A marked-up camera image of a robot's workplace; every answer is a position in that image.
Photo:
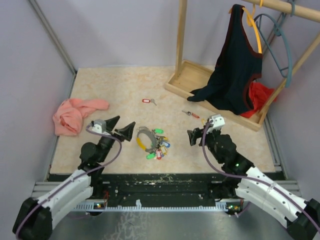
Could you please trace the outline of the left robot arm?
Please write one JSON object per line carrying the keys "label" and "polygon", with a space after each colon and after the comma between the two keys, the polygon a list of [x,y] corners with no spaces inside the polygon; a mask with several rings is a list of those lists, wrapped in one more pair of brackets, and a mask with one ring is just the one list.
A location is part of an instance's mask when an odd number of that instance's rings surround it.
{"label": "left robot arm", "polygon": [[58,186],[46,194],[27,198],[21,205],[12,232],[18,240],[48,240],[57,224],[79,203],[104,192],[102,172],[112,163],[105,162],[114,143],[130,142],[136,123],[116,129],[120,116],[96,119],[86,127],[100,136],[98,143],[86,142],[80,149],[80,165]]}

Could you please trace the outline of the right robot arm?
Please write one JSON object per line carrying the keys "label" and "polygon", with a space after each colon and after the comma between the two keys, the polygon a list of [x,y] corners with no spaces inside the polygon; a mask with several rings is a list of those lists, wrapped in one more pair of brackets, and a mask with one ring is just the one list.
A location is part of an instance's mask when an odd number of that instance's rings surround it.
{"label": "right robot arm", "polygon": [[297,196],[269,178],[237,151],[230,135],[207,127],[188,130],[187,134],[191,146],[200,140],[202,151],[210,151],[222,165],[219,174],[230,179],[223,185],[227,197],[256,205],[276,219],[294,240],[312,240],[320,232],[320,203]]}

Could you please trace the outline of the large keyring with coloured tags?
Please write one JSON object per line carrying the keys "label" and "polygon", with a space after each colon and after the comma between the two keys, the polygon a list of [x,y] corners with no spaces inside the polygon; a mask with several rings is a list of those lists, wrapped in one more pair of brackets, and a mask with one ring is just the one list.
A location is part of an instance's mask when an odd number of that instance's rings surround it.
{"label": "large keyring with coloured tags", "polygon": [[162,135],[164,130],[160,128],[150,129],[141,126],[136,132],[137,145],[147,153],[146,159],[161,160],[168,155],[168,149],[171,147],[170,140]]}

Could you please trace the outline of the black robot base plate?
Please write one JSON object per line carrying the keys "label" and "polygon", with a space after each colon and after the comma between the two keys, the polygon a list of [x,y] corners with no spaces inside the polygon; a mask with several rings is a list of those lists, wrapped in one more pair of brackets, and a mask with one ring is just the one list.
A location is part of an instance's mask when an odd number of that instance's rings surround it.
{"label": "black robot base plate", "polygon": [[215,207],[226,203],[228,215],[240,216],[249,203],[237,197],[235,180],[217,173],[102,174],[90,200],[101,200],[107,207],[188,209]]}

